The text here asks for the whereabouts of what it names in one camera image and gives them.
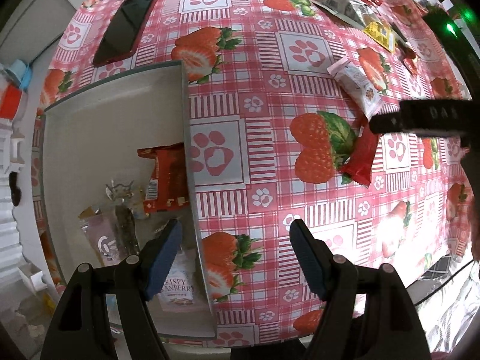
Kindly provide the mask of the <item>black smartphone red case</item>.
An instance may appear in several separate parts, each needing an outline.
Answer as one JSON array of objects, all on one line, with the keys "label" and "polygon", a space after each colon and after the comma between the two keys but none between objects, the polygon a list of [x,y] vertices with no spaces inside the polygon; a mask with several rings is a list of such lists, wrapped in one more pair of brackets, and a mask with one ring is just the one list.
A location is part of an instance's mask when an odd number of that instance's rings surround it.
[{"label": "black smartphone red case", "polygon": [[157,0],[124,0],[112,16],[92,64],[98,68],[131,57]]}]

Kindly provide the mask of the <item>red gold candy wrapper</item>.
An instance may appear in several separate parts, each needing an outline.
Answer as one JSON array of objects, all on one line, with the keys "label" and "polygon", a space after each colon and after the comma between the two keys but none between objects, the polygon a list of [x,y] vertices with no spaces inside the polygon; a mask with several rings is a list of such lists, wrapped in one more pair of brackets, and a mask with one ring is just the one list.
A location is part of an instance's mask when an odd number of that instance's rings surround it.
[{"label": "red gold candy wrapper", "polygon": [[144,211],[177,211],[190,205],[183,142],[139,149],[137,156],[154,160],[143,201]]}]

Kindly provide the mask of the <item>clear bag of candies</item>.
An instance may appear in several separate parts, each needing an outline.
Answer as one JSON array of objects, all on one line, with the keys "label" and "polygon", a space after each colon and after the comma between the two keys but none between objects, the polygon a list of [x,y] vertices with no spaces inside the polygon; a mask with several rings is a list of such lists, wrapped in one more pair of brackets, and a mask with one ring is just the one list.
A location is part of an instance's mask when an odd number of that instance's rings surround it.
[{"label": "clear bag of candies", "polygon": [[105,192],[107,198],[115,205],[127,206],[135,219],[148,218],[143,206],[144,190],[141,186],[136,185],[133,180],[127,184],[116,183],[111,180],[111,183],[105,185]]}]

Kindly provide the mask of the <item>long red snack packet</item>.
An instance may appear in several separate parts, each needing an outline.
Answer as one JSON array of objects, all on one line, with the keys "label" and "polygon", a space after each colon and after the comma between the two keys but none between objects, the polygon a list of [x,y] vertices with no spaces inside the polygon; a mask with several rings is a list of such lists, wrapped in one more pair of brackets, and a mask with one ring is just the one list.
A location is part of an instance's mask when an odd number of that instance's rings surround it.
[{"label": "long red snack packet", "polygon": [[380,135],[371,132],[365,117],[361,120],[360,130],[352,153],[339,172],[359,185],[368,187],[371,184],[372,166]]}]

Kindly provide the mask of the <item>blue plastic cup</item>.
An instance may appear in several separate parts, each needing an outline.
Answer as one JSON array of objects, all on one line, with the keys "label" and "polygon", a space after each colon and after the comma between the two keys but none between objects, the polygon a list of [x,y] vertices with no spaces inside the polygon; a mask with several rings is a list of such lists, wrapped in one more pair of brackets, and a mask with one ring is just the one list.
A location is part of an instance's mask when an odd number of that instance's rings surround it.
[{"label": "blue plastic cup", "polygon": [[21,59],[16,59],[5,68],[12,83],[20,90],[26,91],[32,80],[32,69]]}]

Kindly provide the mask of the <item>gold snack bar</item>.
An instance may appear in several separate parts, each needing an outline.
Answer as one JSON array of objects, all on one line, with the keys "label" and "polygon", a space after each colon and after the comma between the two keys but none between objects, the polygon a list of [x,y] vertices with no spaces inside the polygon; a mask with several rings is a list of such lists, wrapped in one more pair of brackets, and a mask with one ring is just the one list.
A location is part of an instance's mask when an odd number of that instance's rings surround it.
[{"label": "gold snack bar", "polygon": [[101,213],[101,208],[99,205],[90,205],[80,212],[80,214],[78,215],[78,219],[86,220],[100,213]]}]

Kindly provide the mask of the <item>red plaid strawberry tablecloth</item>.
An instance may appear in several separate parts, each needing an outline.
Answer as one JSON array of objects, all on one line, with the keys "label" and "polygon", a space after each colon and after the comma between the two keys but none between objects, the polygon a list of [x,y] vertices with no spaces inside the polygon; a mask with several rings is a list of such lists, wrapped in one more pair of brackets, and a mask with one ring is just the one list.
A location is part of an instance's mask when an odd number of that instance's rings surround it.
[{"label": "red plaid strawberry tablecloth", "polygon": [[94,50],[120,0],[85,0],[55,52],[41,108],[136,67],[185,63],[200,229],[242,247],[226,251],[233,293],[214,296],[215,346],[293,337],[317,303],[287,249],[295,219],[362,263],[392,263],[407,282],[437,251],[465,249],[465,217],[449,216],[466,192],[458,141],[393,133],[378,142],[370,186],[339,172],[361,133],[360,108],[327,72],[341,58],[386,111],[403,98],[465,96],[414,0],[361,1],[394,32],[394,53],[314,0],[158,0],[135,55],[105,67],[92,64]]}]

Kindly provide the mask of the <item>grey rectangular tray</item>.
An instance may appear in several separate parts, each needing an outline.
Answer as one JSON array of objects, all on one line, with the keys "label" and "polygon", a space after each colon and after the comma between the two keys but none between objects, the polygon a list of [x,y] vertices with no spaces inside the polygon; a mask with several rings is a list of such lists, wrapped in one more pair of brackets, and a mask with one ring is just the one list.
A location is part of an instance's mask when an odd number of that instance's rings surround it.
[{"label": "grey rectangular tray", "polygon": [[180,62],[138,67],[79,89],[48,106],[42,116],[41,201],[61,278],[81,263],[102,267],[120,259],[107,215],[117,205],[133,212],[138,241],[145,244],[169,219],[182,225],[181,247],[193,268],[193,306],[167,306],[154,296],[148,308],[161,336],[209,340],[217,334],[206,264],[201,254],[193,197],[174,211],[146,213],[155,197],[154,158],[141,149],[187,144],[188,84]]}]

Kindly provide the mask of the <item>grey white foil snack bag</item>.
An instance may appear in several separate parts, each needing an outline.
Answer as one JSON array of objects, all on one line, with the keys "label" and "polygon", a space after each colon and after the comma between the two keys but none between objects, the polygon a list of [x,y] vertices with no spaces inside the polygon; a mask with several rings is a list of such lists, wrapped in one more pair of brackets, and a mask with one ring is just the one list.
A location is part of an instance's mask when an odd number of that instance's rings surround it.
[{"label": "grey white foil snack bag", "polygon": [[318,7],[359,30],[364,30],[370,23],[378,22],[373,8],[361,0],[314,0],[314,2]]}]

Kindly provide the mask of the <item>red white plastic container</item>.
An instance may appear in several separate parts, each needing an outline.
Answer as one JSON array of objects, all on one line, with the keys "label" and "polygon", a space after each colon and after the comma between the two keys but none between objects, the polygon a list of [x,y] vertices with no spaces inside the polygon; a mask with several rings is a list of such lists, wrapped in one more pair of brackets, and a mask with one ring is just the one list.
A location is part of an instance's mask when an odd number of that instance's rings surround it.
[{"label": "red white plastic container", "polygon": [[2,119],[13,121],[19,113],[24,91],[17,88],[13,83],[2,76],[0,95],[0,117]]}]

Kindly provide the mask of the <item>pink crispy cranberry snack packet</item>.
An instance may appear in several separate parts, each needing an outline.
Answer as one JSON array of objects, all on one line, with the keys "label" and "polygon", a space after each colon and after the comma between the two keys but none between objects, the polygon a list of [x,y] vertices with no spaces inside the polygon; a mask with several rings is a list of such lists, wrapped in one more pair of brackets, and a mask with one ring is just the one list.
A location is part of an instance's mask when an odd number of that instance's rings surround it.
[{"label": "pink crispy cranberry snack packet", "polygon": [[158,294],[164,312],[192,311],[199,302],[198,287],[194,278],[196,251],[180,248],[173,260],[167,278]]}]

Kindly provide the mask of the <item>pink purple snack bar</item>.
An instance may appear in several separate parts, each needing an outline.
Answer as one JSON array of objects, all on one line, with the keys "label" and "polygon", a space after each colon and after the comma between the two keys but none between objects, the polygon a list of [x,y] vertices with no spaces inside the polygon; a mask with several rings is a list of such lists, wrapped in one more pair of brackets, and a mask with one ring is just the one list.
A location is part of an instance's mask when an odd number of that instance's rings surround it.
[{"label": "pink purple snack bar", "polygon": [[101,211],[100,214],[80,220],[80,228],[103,267],[116,265],[125,257],[117,240],[113,211]]}]

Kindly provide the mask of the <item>clear chocolate bar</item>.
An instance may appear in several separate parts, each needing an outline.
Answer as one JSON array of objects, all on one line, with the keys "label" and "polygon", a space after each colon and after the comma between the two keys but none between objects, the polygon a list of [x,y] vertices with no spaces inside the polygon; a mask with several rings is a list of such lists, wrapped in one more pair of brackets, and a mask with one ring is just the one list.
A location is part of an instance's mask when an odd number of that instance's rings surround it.
[{"label": "clear chocolate bar", "polygon": [[125,205],[115,207],[116,235],[120,249],[125,255],[139,254],[135,220],[132,211]]}]

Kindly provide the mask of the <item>yellow snack packet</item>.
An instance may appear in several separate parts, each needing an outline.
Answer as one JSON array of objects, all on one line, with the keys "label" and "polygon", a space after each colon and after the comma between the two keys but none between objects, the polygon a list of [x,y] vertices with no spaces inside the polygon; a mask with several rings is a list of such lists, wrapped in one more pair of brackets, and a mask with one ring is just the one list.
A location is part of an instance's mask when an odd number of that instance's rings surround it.
[{"label": "yellow snack packet", "polygon": [[395,34],[389,26],[372,21],[364,28],[363,32],[385,50],[390,53],[395,52]]}]

